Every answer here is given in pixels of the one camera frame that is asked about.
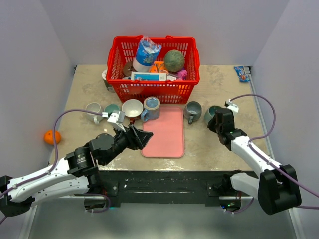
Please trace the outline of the teal green mug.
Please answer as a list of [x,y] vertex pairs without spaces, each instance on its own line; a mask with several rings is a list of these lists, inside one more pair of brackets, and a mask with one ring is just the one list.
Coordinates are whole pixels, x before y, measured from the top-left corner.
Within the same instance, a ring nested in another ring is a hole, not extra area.
[[213,105],[213,106],[210,106],[206,112],[205,112],[205,115],[204,115],[204,122],[206,125],[208,125],[208,123],[212,120],[212,118],[214,117],[215,115],[215,112],[217,109],[221,108],[220,106],[217,106],[217,105]]

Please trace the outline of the dark red mug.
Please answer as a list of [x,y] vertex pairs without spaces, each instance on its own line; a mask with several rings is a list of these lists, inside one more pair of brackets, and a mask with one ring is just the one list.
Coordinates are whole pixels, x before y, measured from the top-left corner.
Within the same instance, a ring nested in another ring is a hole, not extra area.
[[129,118],[130,125],[133,125],[135,121],[141,118],[143,110],[142,102],[137,99],[129,99],[122,104],[122,111]]

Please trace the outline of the light blue tall mug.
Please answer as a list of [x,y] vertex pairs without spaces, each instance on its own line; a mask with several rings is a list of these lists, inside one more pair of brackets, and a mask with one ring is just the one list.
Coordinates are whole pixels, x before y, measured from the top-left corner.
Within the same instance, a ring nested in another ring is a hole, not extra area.
[[144,100],[144,110],[141,113],[143,123],[157,120],[160,117],[160,100],[156,97],[148,97]]

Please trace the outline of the grey blue mug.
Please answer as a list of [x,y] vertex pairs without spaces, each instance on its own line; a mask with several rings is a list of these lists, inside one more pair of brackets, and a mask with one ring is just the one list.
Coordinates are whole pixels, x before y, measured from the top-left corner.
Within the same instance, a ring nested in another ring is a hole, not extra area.
[[185,105],[183,116],[187,119],[188,124],[192,125],[198,121],[202,115],[202,106],[197,101],[190,101]]

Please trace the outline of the small green mug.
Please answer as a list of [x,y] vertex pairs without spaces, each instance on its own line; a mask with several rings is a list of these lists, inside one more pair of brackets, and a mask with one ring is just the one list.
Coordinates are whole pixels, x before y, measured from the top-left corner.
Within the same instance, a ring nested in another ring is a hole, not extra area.
[[104,112],[108,113],[108,115],[112,114],[113,111],[119,111],[120,107],[117,104],[109,104],[104,108]]

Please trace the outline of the white speckled mug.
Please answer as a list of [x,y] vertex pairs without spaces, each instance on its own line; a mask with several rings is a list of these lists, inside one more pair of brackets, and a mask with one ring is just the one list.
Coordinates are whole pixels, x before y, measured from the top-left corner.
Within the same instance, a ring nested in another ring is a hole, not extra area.
[[[91,111],[91,112],[95,112],[95,113],[102,113],[103,112],[102,106],[99,103],[97,103],[97,102],[89,103],[86,106],[85,110]],[[100,121],[103,119],[103,116],[87,112],[86,113],[86,118],[87,118],[87,120],[89,120],[90,122],[94,123],[95,125],[99,125]]]

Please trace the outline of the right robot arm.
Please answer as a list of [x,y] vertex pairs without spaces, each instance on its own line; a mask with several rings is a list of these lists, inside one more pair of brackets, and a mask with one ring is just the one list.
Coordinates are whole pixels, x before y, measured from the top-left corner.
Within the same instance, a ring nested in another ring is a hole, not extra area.
[[207,127],[217,134],[222,145],[243,159],[256,174],[252,177],[241,170],[225,173],[220,192],[232,196],[241,191],[258,200],[268,215],[301,205],[295,169],[271,159],[250,142],[244,131],[236,129],[231,109],[218,108]]

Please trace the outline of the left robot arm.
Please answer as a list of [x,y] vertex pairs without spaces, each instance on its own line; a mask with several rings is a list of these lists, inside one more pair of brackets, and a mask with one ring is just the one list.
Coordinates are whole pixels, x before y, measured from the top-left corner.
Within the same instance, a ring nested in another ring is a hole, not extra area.
[[103,133],[83,147],[75,149],[53,165],[20,178],[0,179],[0,211],[5,217],[15,217],[49,199],[63,196],[104,197],[101,211],[111,205],[103,193],[99,165],[107,165],[125,149],[142,150],[153,133],[134,126],[115,130],[115,136]]

